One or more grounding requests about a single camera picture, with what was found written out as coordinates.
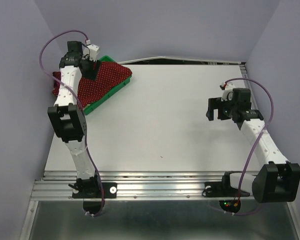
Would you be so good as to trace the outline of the red polka dot skirt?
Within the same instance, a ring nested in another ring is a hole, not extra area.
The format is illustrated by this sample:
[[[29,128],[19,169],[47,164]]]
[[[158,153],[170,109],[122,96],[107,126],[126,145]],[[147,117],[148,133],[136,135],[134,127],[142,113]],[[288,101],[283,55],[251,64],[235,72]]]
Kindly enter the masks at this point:
[[[102,61],[95,80],[83,77],[79,67],[75,66],[65,66],[53,76],[65,83],[65,86],[58,84],[52,91],[57,96],[55,104],[62,107],[79,101],[85,108],[131,77],[132,71],[116,62]]]

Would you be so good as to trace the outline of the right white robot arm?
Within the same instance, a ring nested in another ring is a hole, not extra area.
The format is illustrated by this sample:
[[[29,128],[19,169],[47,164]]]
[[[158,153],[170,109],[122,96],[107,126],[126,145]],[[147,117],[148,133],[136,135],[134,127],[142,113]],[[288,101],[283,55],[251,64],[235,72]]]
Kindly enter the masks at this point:
[[[248,88],[226,87],[221,97],[209,98],[206,117],[232,120],[253,149],[260,170],[256,175],[226,171],[222,180],[208,189],[207,197],[247,197],[258,203],[293,202],[300,183],[300,165],[291,163],[279,150],[261,112],[252,109]]]

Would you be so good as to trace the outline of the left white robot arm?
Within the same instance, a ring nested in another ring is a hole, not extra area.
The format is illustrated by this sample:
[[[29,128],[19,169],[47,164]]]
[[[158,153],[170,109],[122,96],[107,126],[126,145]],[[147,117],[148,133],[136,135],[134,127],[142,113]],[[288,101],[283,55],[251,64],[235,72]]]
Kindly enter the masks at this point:
[[[75,199],[103,196],[99,174],[88,150],[84,107],[78,98],[82,75],[90,73],[93,66],[89,56],[84,54],[83,44],[69,41],[67,53],[59,63],[57,99],[47,110],[54,132],[65,143],[76,168],[76,181],[70,185]]]

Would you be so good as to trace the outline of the green plastic tray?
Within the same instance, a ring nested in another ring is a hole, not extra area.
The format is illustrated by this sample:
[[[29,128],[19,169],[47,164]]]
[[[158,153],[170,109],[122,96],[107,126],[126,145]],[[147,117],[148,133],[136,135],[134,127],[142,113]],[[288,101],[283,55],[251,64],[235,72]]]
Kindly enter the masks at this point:
[[[105,55],[96,80],[81,78],[78,97],[87,116],[115,93],[130,83],[132,71]]]

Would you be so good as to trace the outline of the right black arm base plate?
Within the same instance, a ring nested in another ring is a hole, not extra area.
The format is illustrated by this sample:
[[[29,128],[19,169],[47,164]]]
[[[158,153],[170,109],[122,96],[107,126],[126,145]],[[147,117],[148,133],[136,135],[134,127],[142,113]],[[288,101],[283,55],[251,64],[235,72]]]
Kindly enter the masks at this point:
[[[206,181],[202,196],[207,198],[234,198],[239,196],[238,187],[223,184],[221,181]]]

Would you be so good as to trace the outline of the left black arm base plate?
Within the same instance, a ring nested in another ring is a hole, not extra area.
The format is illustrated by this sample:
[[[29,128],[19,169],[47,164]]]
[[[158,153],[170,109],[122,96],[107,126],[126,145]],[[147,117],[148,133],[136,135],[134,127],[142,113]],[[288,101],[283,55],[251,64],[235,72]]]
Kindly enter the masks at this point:
[[[116,182],[103,182],[102,183],[104,198],[115,199],[117,197],[118,185]],[[98,186],[85,187],[79,191],[77,189],[72,190],[73,199],[101,199],[102,193]]]

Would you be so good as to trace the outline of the aluminium frame rail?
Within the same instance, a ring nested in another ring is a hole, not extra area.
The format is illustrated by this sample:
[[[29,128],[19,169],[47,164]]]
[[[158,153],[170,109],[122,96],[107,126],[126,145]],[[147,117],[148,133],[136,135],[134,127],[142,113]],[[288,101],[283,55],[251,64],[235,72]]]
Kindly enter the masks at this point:
[[[117,184],[117,201],[204,201],[205,182],[218,182],[223,171],[102,171],[104,183]],[[32,201],[72,201],[74,171],[45,171],[34,182]]]

